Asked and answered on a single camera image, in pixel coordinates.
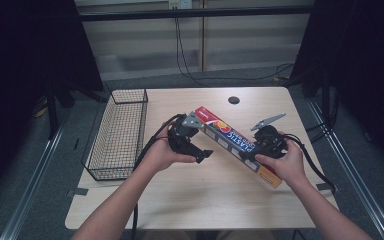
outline black curtain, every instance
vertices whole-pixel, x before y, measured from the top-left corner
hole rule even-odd
[[[82,23],[61,18],[77,15],[74,1],[0,1],[0,175],[50,82],[102,90]]]
[[[312,96],[324,75],[384,150],[384,2],[315,2],[292,78]]]

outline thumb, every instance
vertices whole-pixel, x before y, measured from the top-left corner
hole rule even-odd
[[[196,158],[193,156],[190,156],[190,155],[177,154],[176,162],[194,163],[194,162],[196,162]]]
[[[255,155],[255,160],[257,160],[258,162],[265,164],[271,168],[274,168],[274,163],[276,161],[271,157],[267,157],[267,156],[261,155],[261,154]]]

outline cable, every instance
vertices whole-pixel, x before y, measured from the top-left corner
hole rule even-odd
[[[202,84],[202,83],[200,83],[198,81],[201,81],[201,80],[215,80],[215,79],[218,79],[218,80],[221,79],[221,80],[258,81],[258,80],[263,80],[263,79],[266,79],[266,78],[270,78],[270,77],[274,77],[276,75],[279,75],[283,71],[285,71],[288,68],[294,66],[293,63],[283,63],[283,64],[280,64],[280,65],[278,65],[276,67],[276,72],[275,73],[267,75],[267,76],[264,76],[264,77],[258,77],[258,78],[230,78],[230,77],[217,77],[217,78],[216,77],[203,77],[203,78],[197,78],[197,77],[194,77],[194,76],[192,76],[191,72],[189,71],[188,65],[186,63],[185,54],[184,54],[184,51],[183,51],[183,43],[182,43],[181,32],[180,32],[180,25],[179,25],[179,19],[178,18],[175,18],[175,23],[176,23],[176,40],[177,40],[177,44],[176,44],[177,67],[179,68],[180,73],[184,77],[193,80],[198,85],[201,85],[201,86],[204,86],[204,87],[210,87],[210,86]],[[185,65],[186,73],[183,72],[182,68],[180,67],[180,63],[179,63],[179,46],[180,46],[180,51],[181,51],[182,58],[183,58],[183,64]],[[284,67],[281,70],[279,70],[279,68],[281,66],[285,66],[285,65],[286,65],[286,67]]]
[[[292,235],[292,240],[295,240],[295,236],[298,235],[303,239],[303,240],[307,240],[305,237],[304,237],[304,234],[302,234],[302,232],[298,229],[295,229],[294,230],[294,234]]]
[[[171,117],[167,122],[165,122],[161,127],[160,129],[158,129],[155,134],[149,139],[148,143],[145,145],[145,147],[142,149],[142,152],[140,153],[139,157],[137,158],[136,162],[135,162],[135,165],[133,167],[133,171],[134,172],[136,170],[136,168],[139,166],[139,164],[142,162],[142,159],[143,157],[145,156],[145,154],[148,152],[148,150],[151,148],[152,144],[154,144],[158,139],[161,139],[161,138],[157,138],[158,134],[161,133],[161,131],[166,128],[174,119],[176,118],[179,118],[181,117],[182,115],[181,114],[177,114],[173,117]],[[134,210],[133,210],[133,226],[132,226],[132,235],[131,235],[131,239],[132,240],[135,240],[136,239],[136,230],[137,230],[137,224],[138,224],[138,212],[139,212],[139,208],[138,208],[138,204],[136,204]]]
[[[324,129],[321,132],[319,132],[317,135],[311,138],[311,143],[315,143],[316,141],[323,138],[324,135],[328,134],[333,130],[333,126],[335,125],[337,120],[338,110],[339,110],[339,95],[338,95],[338,91],[335,90],[335,100],[333,104],[333,110],[332,110],[332,113],[329,115],[329,119],[325,119],[325,121],[323,121],[322,123],[305,129],[306,132],[310,132],[314,129],[317,129],[318,127],[324,126]]]
[[[302,152],[304,153],[304,156],[307,159],[307,162],[310,165],[311,169],[313,169],[314,173],[316,173],[320,179],[322,179],[326,184],[330,186],[332,194],[335,194],[336,192],[335,185],[326,176],[324,176],[323,173],[321,173],[320,170],[316,167],[316,165],[314,164],[313,160],[310,157],[310,154],[308,153],[307,149],[305,148],[301,140],[293,134],[284,134],[282,136],[298,144],[298,146],[301,148]]]
[[[289,87],[291,87],[293,85],[297,85],[297,84],[301,83],[302,80],[304,78],[306,78],[308,75],[310,75],[313,72],[315,72],[317,70],[317,68],[318,68],[317,66],[310,66],[307,71],[305,71],[303,73],[300,73],[297,76],[290,77],[289,80],[287,82],[285,82],[285,83],[282,83],[281,86],[285,87],[285,88],[289,88]]]

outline black wire basket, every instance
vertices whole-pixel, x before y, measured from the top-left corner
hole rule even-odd
[[[145,89],[115,90],[107,104],[101,104],[105,108],[97,110],[86,148],[91,150],[82,158],[95,181],[130,176],[143,147],[147,103]]]

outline hand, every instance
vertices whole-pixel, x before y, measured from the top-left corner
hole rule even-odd
[[[295,182],[307,179],[304,172],[303,154],[301,149],[290,139],[286,139],[288,152],[279,159],[257,154],[255,159],[272,167],[277,175],[282,178],[289,186]]]
[[[189,155],[183,155],[173,152],[168,144],[168,129],[174,122],[165,127],[157,136],[157,141],[152,144],[148,152],[144,156],[141,165],[152,168],[155,173],[164,170],[175,162],[193,163],[196,158]]]

